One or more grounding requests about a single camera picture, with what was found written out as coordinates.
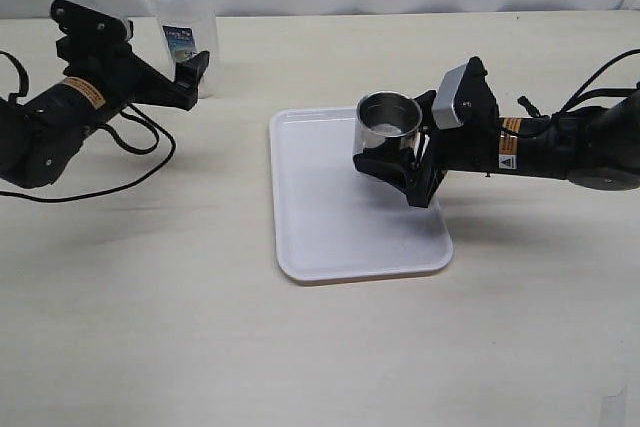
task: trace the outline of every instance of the white tray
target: white tray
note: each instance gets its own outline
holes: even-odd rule
[[[453,256],[437,199],[407,205],[351,160],[355,109],[287,110],[271,120],[278,263],[291,278],[329,281],[435,272]]]

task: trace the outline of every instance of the cup label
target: cup label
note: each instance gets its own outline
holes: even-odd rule
[[[184,62],[198,53],[193,31],[189,27],[163,25],[162,30],[164,30],[164,36],[167,39],[169,52],[174,62]]]

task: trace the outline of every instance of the stainless steel cup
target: stainless steel cup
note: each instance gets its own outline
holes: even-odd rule
[[[373,92],[358,102],[353,155],[415,148],[421,123],[415,100],[397,92]]]

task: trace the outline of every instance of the table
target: table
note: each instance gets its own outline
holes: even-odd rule
[[[135,190],[70,205],[0,201],[3,427],[585,427],[628,386],[640,420],[637,192],[451,174],[439,275],[303,287],[275,260],[267,126],[278,111],[417,95],[478,55],[504,114],[555,111],[638,45],[638,12],[220,19],[224,80]],[[156,66],[153,19],[133,45]],[[50,20],[3,20],[32,95],[61,78]],[[639,61],[610,86],[639,80]],[[9,67],[0,92],[13,88]],[[122,129],[143,144],[144,132]],[[60,184],[76,193],[157,162],[96,134]]]

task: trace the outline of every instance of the orange warning label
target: orange warning label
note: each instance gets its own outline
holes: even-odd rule
[[[520,132],[520,118],[506,118],[502,122],[502,126],[512,132]],[[518,153],[518,138],[502,132],[500,135],[500,155],[516,155]]]
[[[84,79],[81,79],[79,77],[67,77],[60,83],[68,85],[69,87],[76,89],[78,92],[84,95],[86,99],[91,102],[91,105],[93,105],[94,109],[99,109],[104,104],[106,104],[106,100],[104,100],[104,97],[100,93],[100,91]]]

